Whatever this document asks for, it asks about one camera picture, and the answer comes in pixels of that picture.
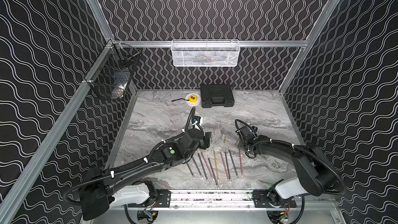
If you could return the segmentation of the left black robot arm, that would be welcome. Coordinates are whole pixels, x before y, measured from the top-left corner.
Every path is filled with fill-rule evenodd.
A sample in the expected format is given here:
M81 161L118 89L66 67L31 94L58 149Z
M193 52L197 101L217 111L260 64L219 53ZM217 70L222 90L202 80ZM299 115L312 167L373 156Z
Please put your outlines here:
M207 149L211 133L204 132L192 107L183 131L157 143L149 154L128 164L100 170L91 169L83 182L63 194L63 200L80 206L84 220L95 219L106 213L116 201L116 193L140 179L170 168L186 164L198 149Z

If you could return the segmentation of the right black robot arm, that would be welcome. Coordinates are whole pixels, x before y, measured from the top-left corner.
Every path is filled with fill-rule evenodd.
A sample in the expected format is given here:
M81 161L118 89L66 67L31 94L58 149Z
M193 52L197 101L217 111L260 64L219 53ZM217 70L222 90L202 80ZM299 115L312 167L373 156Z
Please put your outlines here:
M271 186L271 202L294 196L344 195L347 191L342 177L317 146L295 145L258 135L254 127L238 127L239 149L251 159L258 155L272 156L294 166L296 176Z

